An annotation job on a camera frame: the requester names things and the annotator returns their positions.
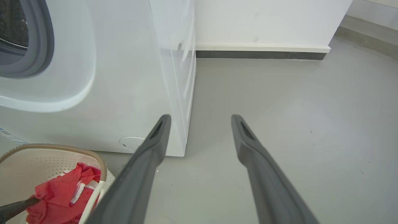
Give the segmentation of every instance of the epoxy floor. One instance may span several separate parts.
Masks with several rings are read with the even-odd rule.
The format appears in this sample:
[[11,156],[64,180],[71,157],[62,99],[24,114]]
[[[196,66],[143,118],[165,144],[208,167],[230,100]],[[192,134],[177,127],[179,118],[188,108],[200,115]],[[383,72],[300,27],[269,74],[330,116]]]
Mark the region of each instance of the epoxy floor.
[[[258,223],[232,114],[320,223],[398,223],[398,62],[330,47],[323,61],[198,59],[186,154],[158,167],[145,223]],[[115,175],[131,156],[99,153]]]

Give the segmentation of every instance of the white washing machine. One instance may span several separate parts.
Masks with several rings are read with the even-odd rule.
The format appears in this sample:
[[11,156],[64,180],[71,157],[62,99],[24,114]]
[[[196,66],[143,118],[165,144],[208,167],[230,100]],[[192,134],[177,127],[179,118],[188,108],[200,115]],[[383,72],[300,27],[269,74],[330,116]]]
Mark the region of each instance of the white washing machine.
[[196,72],[193,0],[20,0],[20,7],[11,24],[25,30],[25,42],[23,34],[0,35],[0,134],[133,153],[170,114],[166,155],[184,156]]

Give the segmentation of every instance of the dark gray baseboard strip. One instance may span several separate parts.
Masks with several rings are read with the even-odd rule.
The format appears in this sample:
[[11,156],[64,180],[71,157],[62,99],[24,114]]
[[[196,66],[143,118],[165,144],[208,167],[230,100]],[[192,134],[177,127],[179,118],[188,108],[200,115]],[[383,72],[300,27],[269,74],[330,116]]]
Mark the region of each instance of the dark gray baseboard strip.
[[282,51],[196,51],[197,58],[303,59],[323,60],[326,53]]
[[338,27],[334,36],[343,38],[355,45],[377,51],[398,61],[398,46],[392,43],[341,26]]

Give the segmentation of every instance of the beige laundry basket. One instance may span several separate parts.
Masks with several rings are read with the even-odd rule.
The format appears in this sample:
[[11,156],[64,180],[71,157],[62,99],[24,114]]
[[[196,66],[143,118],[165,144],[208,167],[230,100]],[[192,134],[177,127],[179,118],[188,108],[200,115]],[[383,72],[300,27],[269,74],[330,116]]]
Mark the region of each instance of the beige laundry basket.
[[[78,162],[101,170],[101,178],[87,202],[79,223],[84,223],[98,197],[100,200],[115,177],[105,161],[95,152],[67,145],[26,144],[0,157],[0,206],[25,200],[35,194],[35,186],[72,170]],[[10,219],[7,224],[26,223],[27,212]]]

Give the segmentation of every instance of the red towel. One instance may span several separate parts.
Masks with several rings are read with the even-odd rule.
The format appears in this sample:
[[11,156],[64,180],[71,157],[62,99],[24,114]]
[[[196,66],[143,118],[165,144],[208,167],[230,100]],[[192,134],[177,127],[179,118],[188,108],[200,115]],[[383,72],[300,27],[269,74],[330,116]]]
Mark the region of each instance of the red towel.
[[34,196],[41,201],[26,209],[29,213],[26,221],[29,224],[78,223],[93,190],[84,188],[74,204],[71,200],[79,189],[81,191],[82,185],[92,180],[99,182],[100,176],[99,169],[78,163],[75,169],[65,175],[36,186]]

